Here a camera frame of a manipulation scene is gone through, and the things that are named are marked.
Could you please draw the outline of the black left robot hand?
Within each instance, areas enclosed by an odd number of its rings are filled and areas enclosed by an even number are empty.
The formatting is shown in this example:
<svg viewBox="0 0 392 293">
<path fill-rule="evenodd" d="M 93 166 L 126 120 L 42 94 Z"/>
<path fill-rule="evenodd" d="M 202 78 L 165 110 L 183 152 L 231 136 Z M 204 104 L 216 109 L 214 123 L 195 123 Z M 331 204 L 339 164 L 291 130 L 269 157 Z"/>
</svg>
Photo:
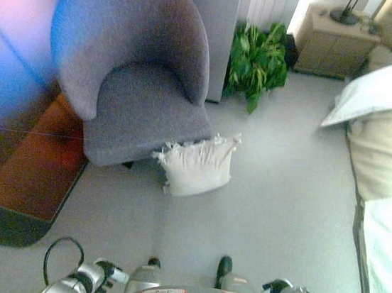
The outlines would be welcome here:
<svg viewBox="0 0 392 293">
<path fill-rule="evenodd" d="M 112 262 L 99 258 L 94 263 L 103 270 L 104 275 L 95 293 L 107 293 L 107 289 L 111 289 L 116 282 L 126 284 L 130 279 L 127 273 Z"/>
</svg>

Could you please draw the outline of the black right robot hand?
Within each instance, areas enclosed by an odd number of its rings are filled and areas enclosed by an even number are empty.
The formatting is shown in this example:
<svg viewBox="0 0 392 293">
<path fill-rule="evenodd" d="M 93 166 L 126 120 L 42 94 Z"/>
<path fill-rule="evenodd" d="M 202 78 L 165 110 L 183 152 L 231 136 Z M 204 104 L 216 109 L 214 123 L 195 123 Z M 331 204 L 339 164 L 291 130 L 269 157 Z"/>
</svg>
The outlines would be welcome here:
<svg viewBox="0 0 392 293">
<path fill-rule="evenodd" d="M 291 288 L 293 284 L 287 279 L 276 279 L 262 285 L 260 293 L 281 293 L 285 288 Z"/>
</svg>

